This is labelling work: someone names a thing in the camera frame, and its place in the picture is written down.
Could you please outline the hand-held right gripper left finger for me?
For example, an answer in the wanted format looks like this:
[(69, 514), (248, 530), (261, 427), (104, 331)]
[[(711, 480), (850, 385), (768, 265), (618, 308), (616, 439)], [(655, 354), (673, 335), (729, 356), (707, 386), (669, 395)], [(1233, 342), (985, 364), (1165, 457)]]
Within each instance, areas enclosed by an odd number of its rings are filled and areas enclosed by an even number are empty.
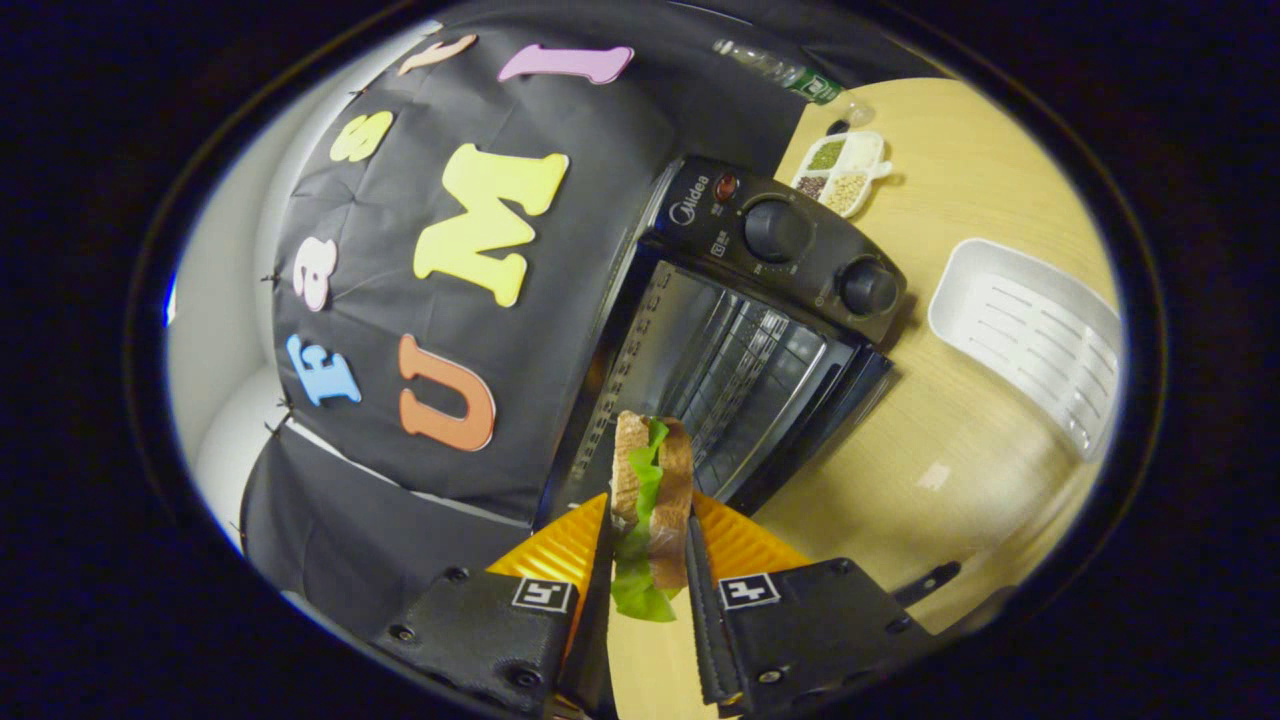
[(372, 643), (429, 685), (516, 717), (609, 719), (612, 553), (598, 495), (486, 569), (445, 569)]

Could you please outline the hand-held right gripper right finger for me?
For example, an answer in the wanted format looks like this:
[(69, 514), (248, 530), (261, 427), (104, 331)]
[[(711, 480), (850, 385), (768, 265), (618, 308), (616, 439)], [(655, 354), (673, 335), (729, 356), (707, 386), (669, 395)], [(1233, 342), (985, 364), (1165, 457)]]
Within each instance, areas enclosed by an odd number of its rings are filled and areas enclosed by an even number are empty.
[(701, 696), (721, 717), (787, 717), (942, 642), (852, 560), (812, 561), (700, 493), (686, 564)]

